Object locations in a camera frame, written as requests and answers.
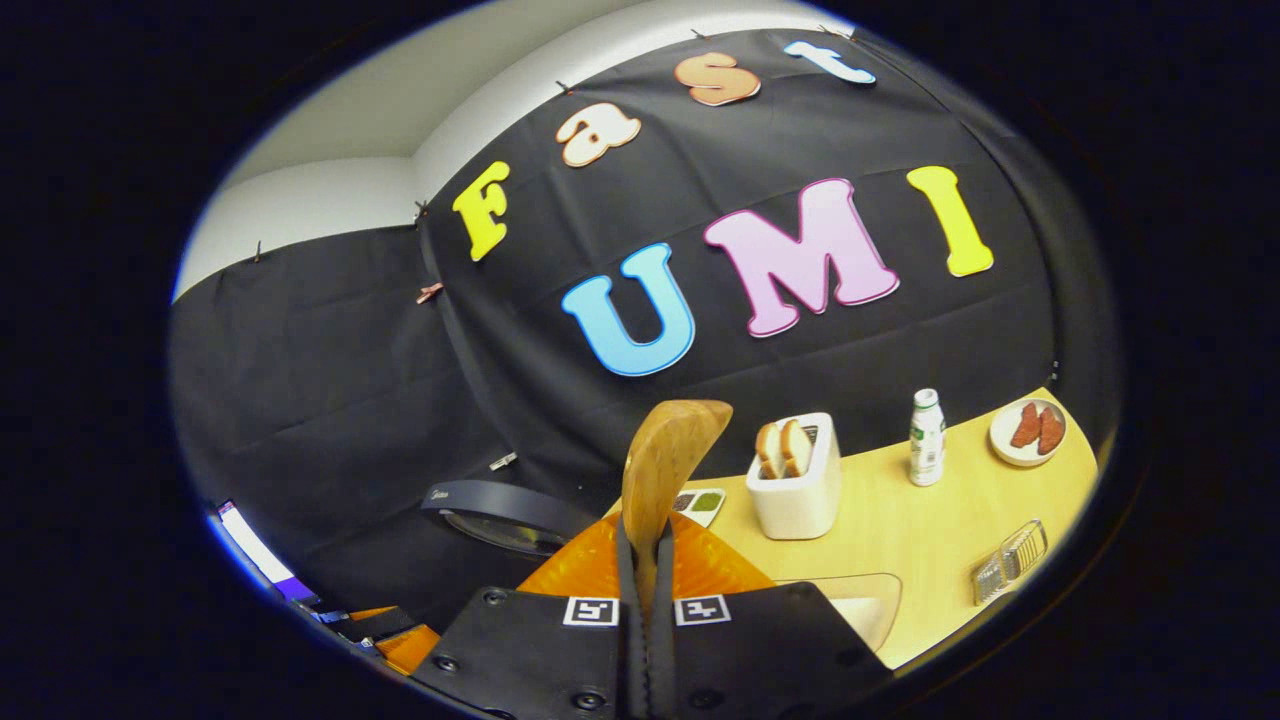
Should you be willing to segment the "white toaster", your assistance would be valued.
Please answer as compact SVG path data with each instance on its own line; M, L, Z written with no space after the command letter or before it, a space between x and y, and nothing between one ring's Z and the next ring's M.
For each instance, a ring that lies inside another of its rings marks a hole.
M762 479L755 452L746 486L765 536L776 541L813 539L826 534L838 514L844 488L840 447L828 413L808 413L771 423L782 429L790 419L797 419L813 439L808 473L799 478Z

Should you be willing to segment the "black backdrop cloth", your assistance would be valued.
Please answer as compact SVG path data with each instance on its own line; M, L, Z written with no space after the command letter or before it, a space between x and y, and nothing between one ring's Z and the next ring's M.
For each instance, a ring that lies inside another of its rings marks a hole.
M415 222L201 279L169 348L204 498L323 598L434 626L534 568L419 509L509 452L498 480L599 514L662 400L733 407L696 471L728 477L791 414L849 454L905 441L925 387L956 424L1046 388L1097 446L1123 378L1091 220L1029 138L882 38L805 29L596 73Z

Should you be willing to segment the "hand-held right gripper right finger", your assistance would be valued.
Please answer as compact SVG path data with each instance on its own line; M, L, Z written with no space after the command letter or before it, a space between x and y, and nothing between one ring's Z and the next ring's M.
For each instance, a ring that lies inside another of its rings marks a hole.
M835 720L892 679L813 583L772 583L695 521L672 515L658 557L658 720Z

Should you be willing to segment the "wooden spoon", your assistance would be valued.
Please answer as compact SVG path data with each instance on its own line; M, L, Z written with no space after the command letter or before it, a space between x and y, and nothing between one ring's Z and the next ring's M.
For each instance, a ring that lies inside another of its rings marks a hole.
M654 406L632 438L620 524L634 552L634 579L646 620L657 594L657 548L675 500L732 414L732 406L719 400L668 400Z

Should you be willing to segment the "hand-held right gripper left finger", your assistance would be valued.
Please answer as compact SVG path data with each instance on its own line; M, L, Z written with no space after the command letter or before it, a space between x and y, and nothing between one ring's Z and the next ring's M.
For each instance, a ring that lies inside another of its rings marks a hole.
M412 673L477 720L630 720L645 708L635 592L480 588Z

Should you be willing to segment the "dark grey rice cooker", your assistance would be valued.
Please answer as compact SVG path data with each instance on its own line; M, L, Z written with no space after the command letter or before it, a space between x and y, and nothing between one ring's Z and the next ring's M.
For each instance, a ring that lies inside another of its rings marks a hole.
M552 556L596 521L549 495L479 479L435 484L419 509L476 541L535 557Z

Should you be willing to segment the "white divided grain tray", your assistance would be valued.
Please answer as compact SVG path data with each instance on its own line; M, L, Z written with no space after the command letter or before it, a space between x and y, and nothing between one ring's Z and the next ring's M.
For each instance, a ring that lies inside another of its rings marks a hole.
M677 495L673 510L700 527L708 528L724 503L721 488L686 489Z

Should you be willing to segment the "clear wire chopstick holder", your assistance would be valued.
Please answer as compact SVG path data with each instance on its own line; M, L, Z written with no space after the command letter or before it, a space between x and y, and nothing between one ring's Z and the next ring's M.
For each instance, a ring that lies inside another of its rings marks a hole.
M1025 523L1009 536L995 552L972 573L972 596L975 606L1002 594L1014 582L1029 574L1047 555L1048 539L1041 519Z

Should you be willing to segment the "white bottle with green label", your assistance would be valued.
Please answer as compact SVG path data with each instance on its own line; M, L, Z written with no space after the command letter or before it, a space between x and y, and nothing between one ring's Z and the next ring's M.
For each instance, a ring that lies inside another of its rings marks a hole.
M938 392L932 388L915 392L909 427L909 479L914 486L933 486L943 475L946 429Z

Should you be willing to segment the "white round plate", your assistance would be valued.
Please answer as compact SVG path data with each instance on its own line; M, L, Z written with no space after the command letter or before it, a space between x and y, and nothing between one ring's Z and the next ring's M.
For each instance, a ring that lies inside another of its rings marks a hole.
M1019 424L1021 409L1029 402L1034 402L1039 411L1042 411L1046 406L1052 407L1066 427L1061 445L1048 456L1039 456L1037 454L1037 442L1028 445L1024 448L1014 448L1009 443L1011 434ZM1021 398L1015 402L1006 404L992 415L988 424L988 441L995 454L1005 462L1019 468L1037 468L1048 462L1057 454L1059 448L1065 443L1071 432L1073 423L1070 416L1055 401L1046 398Z

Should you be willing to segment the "lit white screen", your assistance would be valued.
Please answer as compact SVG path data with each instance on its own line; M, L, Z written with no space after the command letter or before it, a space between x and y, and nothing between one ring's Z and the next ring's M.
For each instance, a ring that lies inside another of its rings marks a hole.
M238 552L244 556L255 578L265 582L285 601L301 602L307 606L319 602L319 597L265 546L233 501L221 502L216 515L223 532L229 542L238 548Z

